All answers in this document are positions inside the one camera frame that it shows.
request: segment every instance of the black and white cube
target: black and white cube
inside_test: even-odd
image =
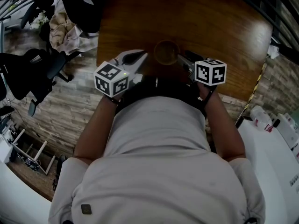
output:
[[[195,62],[195,80],[209,86],[223,84],[226,80],[226,66],[219,60]]]
[[[103,62],[93,73],[95,88],[109,97],[128,89],[129,72],[108,62]]]

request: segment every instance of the person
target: person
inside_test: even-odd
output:
[[[205,100],[210,89],[195,86]],[[63,163],[50,224],[264,223],[262,191],[216,91],[200,107],[188,85],[148,77],[121,96],[100,100]]]

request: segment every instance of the sleeve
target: sleeve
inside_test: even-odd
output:
[[[229,164],[243,186],[248,218],[256,218],[258,224],[263,224],[265,222],[265,199],[250,161],[246,158],[237,158]]]
[[[49,224],[62,224],[66,220],[72,221],[73,193],[82,182],[87,169],[88,165],[76,158],[69,158],[63,163],[50,208]]]

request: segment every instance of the gray shirt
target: gray shirt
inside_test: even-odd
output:
[[[199,110],[154,97],[115,117],[103,158],[63,164],[49,223],[264,223],[264,212],[250,162],[210,152]]]

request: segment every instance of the wooden table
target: wooden table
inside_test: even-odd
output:
[[[100,27],[97,65],[130,49],[149,53],[141,72],[185,80],[178,65],[153,57],[161,40],[228,64],[218,92],[248,100],[261,71],[272,26],[241,0],[107,0]]]

